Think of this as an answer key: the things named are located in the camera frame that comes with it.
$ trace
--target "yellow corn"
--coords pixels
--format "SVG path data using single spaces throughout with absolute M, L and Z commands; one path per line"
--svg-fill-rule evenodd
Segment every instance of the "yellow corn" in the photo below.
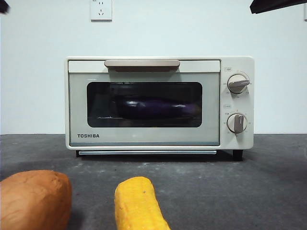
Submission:
M 118 230 L 170 230 L 145 177 L 133 177 L 115 190 L 115 220 Z

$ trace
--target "toshiba logo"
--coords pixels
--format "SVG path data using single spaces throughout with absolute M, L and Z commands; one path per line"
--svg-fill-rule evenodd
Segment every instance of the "toshiba logo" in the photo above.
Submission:
M 77 134 L 79 138 L 98 138 L 99 134 Z

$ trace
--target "oven foot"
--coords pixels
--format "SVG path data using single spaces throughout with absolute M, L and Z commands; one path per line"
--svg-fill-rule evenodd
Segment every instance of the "oven foot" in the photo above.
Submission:
M 232 159 L 234 161 L 242 161 L 243 160 L 242 156 L 243 156 L 243 150 L 241 149 L 232 150 Z
M 76 150 L 76 157 L 81 157 L 78 150 Z

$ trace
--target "timer knob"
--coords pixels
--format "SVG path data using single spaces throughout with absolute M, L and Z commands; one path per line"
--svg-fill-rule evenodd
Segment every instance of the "timer knob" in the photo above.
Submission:
M 246 129 L 247 121 L 242 114 L 232 114 L 227 120 L 227 126 L 233 133 L 242 133 Z
M 250 84 L 250 81 L 241 74 L 233 75 L 229 78 L 227 86 L 232 93 L 242 93 L 247 86 Z

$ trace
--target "oven door handle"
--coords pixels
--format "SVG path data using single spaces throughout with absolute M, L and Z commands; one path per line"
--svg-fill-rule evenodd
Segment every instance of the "oven door handle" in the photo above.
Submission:
M 106 60 L 105 66 L 116 72 L 170 72 L 179 68 L 178 60 Z

